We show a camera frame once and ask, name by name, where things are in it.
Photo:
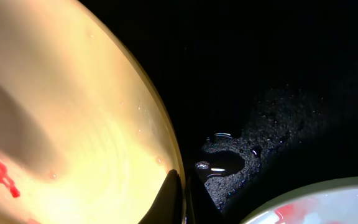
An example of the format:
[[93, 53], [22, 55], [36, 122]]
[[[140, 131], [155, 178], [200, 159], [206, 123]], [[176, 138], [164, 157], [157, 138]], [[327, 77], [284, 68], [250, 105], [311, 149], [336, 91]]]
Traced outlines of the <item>yellow plate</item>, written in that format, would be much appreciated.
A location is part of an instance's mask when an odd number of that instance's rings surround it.
[[0, 1], [0, 223], [139, 223], [172, 169], [183, 195], [156, 89], [89, 9]]

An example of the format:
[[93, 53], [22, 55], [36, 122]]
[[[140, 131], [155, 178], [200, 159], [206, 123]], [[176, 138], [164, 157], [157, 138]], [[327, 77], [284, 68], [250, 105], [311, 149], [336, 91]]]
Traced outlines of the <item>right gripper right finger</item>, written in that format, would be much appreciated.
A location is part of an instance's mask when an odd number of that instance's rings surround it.
[[186, 215], [189, 224], [220, 224], [223, 216], [197, 175], [186, 180]]

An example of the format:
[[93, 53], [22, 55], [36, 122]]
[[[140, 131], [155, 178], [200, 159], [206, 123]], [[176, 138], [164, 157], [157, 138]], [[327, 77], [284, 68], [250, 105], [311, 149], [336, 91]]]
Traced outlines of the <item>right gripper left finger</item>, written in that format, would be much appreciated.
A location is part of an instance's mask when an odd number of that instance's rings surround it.
[[139, 224], [181, 224], [183, 196], [175, 169], [168, 172], [152, 206]]

